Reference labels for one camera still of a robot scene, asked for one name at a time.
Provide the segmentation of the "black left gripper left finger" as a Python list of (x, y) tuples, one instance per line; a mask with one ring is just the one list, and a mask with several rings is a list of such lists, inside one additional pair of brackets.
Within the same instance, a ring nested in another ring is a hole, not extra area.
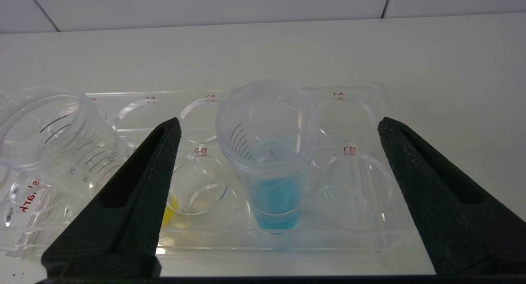
[(159, 276), (155, 252), (182, 137), (159, 124), (43, 253), (47, 276)]

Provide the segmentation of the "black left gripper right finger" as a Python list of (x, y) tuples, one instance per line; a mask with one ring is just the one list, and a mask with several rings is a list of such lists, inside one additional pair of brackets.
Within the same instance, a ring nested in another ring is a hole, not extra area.
[(383, 151), (438, 275), (524, 275), (526, 223), (404, 123)]

